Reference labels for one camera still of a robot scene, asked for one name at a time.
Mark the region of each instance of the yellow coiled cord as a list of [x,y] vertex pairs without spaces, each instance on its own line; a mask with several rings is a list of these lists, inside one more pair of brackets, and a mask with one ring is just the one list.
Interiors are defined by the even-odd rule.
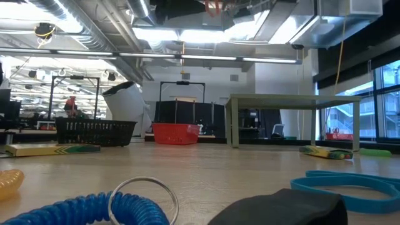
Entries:
[[0,171],[0,200],[11,197],[24,181],[24,173],[19,169]]

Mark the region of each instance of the black wire basket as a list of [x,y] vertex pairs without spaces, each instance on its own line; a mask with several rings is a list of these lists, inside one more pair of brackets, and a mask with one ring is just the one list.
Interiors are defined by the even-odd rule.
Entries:
[[136,122],[56,118],[59,144],[127,146]]

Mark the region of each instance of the metal key ring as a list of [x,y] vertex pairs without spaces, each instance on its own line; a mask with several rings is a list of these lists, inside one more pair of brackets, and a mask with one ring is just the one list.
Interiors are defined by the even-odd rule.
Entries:
[[134,177],[131,179],[128,179],[124,182],[122,182],[120,185],[118,185],[118,187],[112,192],[111,196],[110,196],[110,200],[108,201],[108,216],[110,217],[110,221],[111,224],[113,225],[120,225],[120,223],[117,221],[117,219],[115,218],[113,212],[111,211],[111,203],[113,203],[113,199],[114,196],[116,195],[116,193],[125,185],[133,183],[133,182],[137,182],[137,181],[148,181],[151,183],[155,183],[160,185],[162,188],[164,188],[168,194],[170,195],[170,197],[172,198],[172,203],[174,204],[174,217],[172,218],[171,222],[169,223],[170,225],[174,225],[176,222],[176,219],[178,218],[178,213],[179,213],[179,203],[178,203],[178,198],[176,197],[176,194],[174,193],[174,191],[169,188],[167,186],[167,184],[164,184],[162,181],[160,181],[159,179],[156,179],[154,177]]

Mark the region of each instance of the white table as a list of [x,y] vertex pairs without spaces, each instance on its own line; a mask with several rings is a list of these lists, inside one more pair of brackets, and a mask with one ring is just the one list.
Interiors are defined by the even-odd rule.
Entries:
[[311,110],[311,144],[315,145],[316,112],[353,103],[352,149],[359,150],[360,101],[358,96],[306,96],[285,94],[231,94],[226,108],[226,141],[232,148],[239,147],[239,109],[295,109]]

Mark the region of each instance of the white robot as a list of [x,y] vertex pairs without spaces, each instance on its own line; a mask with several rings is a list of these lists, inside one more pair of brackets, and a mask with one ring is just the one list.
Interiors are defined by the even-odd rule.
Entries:
[[146,130],[151,126],[148,105],[144,102],[139,88],[132,81],[112,87],[102,94],[112,114],[112,120],[137,122],[132,143],[144,141]]

